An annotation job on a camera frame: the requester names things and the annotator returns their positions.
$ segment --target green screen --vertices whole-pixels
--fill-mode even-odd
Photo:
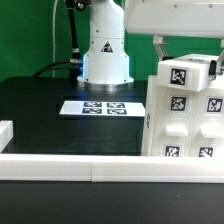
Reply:
[[[14,76],[32,76],[53,61],[52,17],[54,0],[0,1],[0,81]],[[75,11],[81,53],[89,47],[89,10]],[[158,56],[152,36],[127,34],[125,50],[130,56],[130,75],[147,80],[156,74]],[[219,39],[170,38],[170,56],[189,53],[218,55]],[[56,17],[56,60],[70,59],[71,41],[64,0],[58,1]],[[66,72],[57,76],[67,77]]]

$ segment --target black table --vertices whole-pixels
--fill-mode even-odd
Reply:
[[[0,84],[0,119],[14,120],[15,137],[4,153],[139,155],[143,118],[59,110],[65,99],[145,105],[145,94],[145,82],[102,93],[68,79],[10,78]],[[223,184],[0,181],[2,224],[222,224],[223,208]]]
[[[59,115],[64,100],[140,102],[146,82],[115,93],[77,88],[70,79],[9,78],[0,84],[0,120],[14,121],[4,153],[139,155],[144,118]]]

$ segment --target white panel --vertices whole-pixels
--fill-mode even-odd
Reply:
[[[190,54],[159,62],[158,85],[199,92],[212,82],[209,68],[217,56]]]
[[[224,158],[224,77],[198,94],[190,156]]]
[[[157,77],[149,76],[146,97],[145,119],[143,126],[142,156],[150,156],[153,139],[157,103]]]
[[[224,37],[224,1],[203,2],[126,0],[125,27],[130,33]]]
[[[13,122],[0,121],[0,153],[13,138]]]
[[[93,163],[93,182],[224,182],[222,160],[127,157]]]
[[[92,181],[94,156],[0,155],[0,180]]]

